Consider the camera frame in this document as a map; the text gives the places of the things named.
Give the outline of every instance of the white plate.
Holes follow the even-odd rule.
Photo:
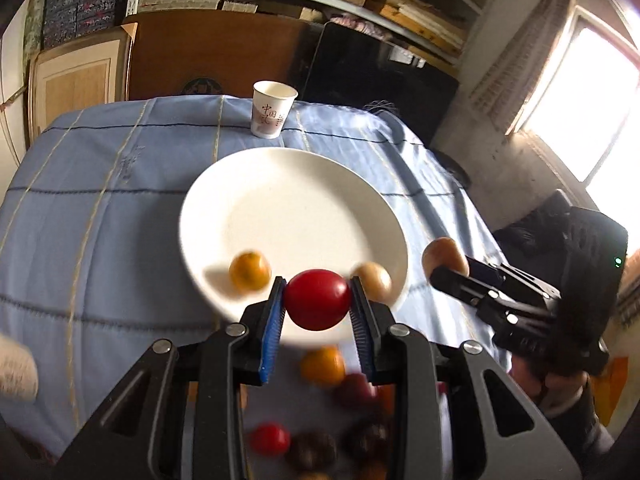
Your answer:
[[[272,283],[307,269],[348,277],[371,260],[391,275],[391,308],[406,293],[408,251],[393,211],[353,171],[314,153],[254,148],[222,158],[187,193],[179,236],[193,281],[229,321],[238,321],[248,304],[265,300],[271,289],[235,292],[227,271],[236,254],[247,250],[265,255]],[[352,337],[349,316],[322,332],[304,330],[287,316],[280,340],[312,347]]]

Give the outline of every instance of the black panel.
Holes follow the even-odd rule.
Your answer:
[[[390,101],[398,115],[428,146],[451,103],[458,82],[425,64],[389,59],[394,46],[350,28],[327,23],[306,88],[305,101],[362,108]]]

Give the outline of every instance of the orange fruit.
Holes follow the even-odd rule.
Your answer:
[[[422,253],[422,270],[427,280],[431,277],[433,269],[439,266],[445,266],[465,276],[469,275],[466,257],[451,238],[436,238]]]
[[[239,292],[256,292],[268,285],[271,267],[262,254],[247,251],[231,262],[229,277]]]
[[[335,346],[311,350],[300,361],[300,375],[317,386],[337,386],[346,375],[342,354]]]

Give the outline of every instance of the blue tablecloth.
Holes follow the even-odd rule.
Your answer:
[[[186,344],[213,330],[180,259],[180,206],[208,166],[261,146],[320,153],[366,179],[409,244],[410,289],[396,317],[436,342],[476,339],[508,364],[472,309],[422,275],[420,255],[436,237],[480,260],[502,255],[466,193],[401,121],[298,102],[282,135],[264,140],[250,133],[250,114],[250,100],[228,96],[123,102],[62,115],[37,139],[0,209],[0,332],[31,349],[40,380],[34,404],[0,399],[9,425],[60,454],[155,339]],[[343,351],[357,366],[351,345]],[[270,386],[277,402],[278,382]],[[261,417],[256,406],[250,400],[248,424]]]

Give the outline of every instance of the screw head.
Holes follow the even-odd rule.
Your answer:
[[[462,343],[462,348],[465,349],[465,352],[471,355],[478,355],[482,351],[482,345],[478,341],[465,341]]]
[[[396,337],[406,337],[410,332],[409,327],[401,323],[396,323],[389,327],[389,333]]]
[[[227,335],[230,335],[231,337],[240,337],[242,334],[246,332],[246,328],[242,323],[232,323],[225,328],[225,332]]]
[[[158,339],[151,348],[156,354],[166,354],[171,350],[171,341],[168,339]]]

